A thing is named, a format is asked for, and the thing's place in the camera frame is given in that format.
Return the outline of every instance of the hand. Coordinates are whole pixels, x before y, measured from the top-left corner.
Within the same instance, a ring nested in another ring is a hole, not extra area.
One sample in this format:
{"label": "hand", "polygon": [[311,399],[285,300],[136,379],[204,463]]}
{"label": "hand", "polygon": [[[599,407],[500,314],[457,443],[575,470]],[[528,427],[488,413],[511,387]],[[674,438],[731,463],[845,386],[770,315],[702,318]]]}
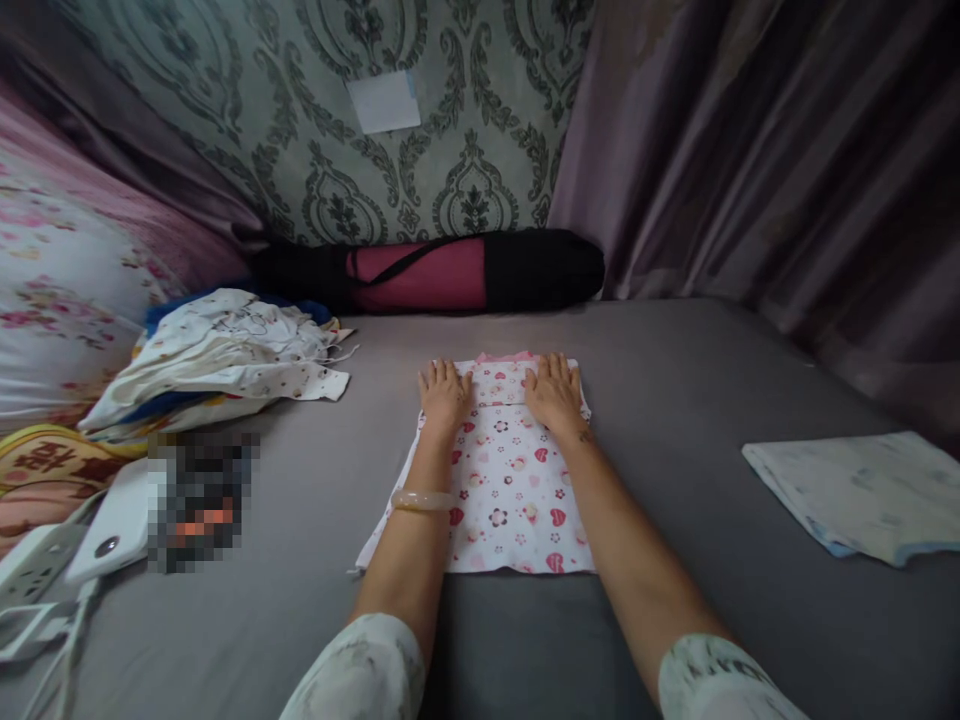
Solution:
{"label": "hand", "polygon": [[527,407],[537,422],[554,434],[581,432],[586,421],[580,415],[580,368],[572,371],[562,353],[540,356],[539,374],[527,370]]}
{"label": "hand", "polygon": [[430,363],[426,377],[418,374],[420,406],[431,428],[455,432],[466,418],[472,403],[473,373],[462,378],[452,360]]}

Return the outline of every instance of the mattress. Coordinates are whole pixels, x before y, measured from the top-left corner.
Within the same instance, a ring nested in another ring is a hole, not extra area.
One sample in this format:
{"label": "mattress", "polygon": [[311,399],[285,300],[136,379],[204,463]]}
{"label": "mattress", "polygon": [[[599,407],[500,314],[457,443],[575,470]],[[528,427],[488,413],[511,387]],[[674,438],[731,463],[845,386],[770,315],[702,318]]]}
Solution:
{"label": "mattress", "polygon": [[[900,429],[764,322],[713,300],[546,315],[360,317],[340,402],[283,402],[258,433],[239,547],[192,574],[115,575],[74,718],[265,720],[340,630],[348,571],[415,431],[436,356],[560,349],[599,442],[742,645],[812,718],[955,718],[960,556],[837,560],[740,455],[746,442]],[[46,659],[0,676],[16,717]],[[595,576],[451,575],[421,717],[655,718]]]}

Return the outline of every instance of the green patterned wall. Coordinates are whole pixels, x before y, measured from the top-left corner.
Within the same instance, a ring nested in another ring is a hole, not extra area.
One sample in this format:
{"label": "green patterned wall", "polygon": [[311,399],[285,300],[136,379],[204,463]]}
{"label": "green patterned wall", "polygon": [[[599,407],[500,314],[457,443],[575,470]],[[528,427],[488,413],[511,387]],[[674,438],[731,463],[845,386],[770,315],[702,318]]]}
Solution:
{"label": "green patterned wall", "polygon": [[[298,242],[542,226],[593,0],[58,0]],[[363,135],[344,81],[411,71],[423,124]]]}

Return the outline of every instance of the yoga mat bag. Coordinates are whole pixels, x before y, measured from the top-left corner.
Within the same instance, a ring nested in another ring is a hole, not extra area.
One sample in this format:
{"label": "yoga mat bag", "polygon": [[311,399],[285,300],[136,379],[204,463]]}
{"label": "yoga mat bag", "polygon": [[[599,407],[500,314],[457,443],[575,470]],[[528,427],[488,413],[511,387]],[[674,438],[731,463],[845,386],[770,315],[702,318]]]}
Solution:
{"label": "yoga mat bag", "polygon": [[558,310],[603,285],[603,253],[569,230],[491,232],[411,245],[277,243],[251,259],[258,287],[334,314]]}

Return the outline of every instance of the baby clothing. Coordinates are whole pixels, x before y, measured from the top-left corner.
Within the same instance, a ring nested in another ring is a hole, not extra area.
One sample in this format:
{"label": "baby clothing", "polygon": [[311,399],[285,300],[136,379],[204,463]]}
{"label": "baby clothing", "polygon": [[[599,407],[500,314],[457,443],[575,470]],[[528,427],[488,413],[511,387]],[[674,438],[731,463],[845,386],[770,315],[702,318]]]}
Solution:
{"label": "baby clothing", "polygon": [[[413,720],[426,671],[417,639],[390,615],[363,615],[320,654],[280,720]],[[664,720],[807,720],[740,647],[712,635],[680,638],[660,663]]]}
{"label": "baby clothing", "polygon": [[[123,444],[250,415],[281,397],[337,400],[350,376],[324,363],[346,334],[295,307],[221,288],[164,316],[78,428],[97,442]],[[137,417],[171,393],[192,393],[200,402]]]}
{"label": "baby clothing", "polygon": [[960,550],[960,464],[916,433],[744,445],[743,456],[836,557],[902,567]]}
{"label": "baby clothing", "polygon": [[[575,360],[569,364],[577,367]],[[481,356],[456,367],[461,375],[473,372],[475,406],[457,432],[450,458],[455,505],[447,572],[501,567],[525,573],[593,572],[570,473],[550,431],[533,419],[524,401],[526,371],[536,372],[537,363],[491,362]],[[589,421],[586,400],[581,415]],[[425,420],[421,413],[395,489],[406,482]],[[369,565],[391,511],[388,503],[357,567]]]}

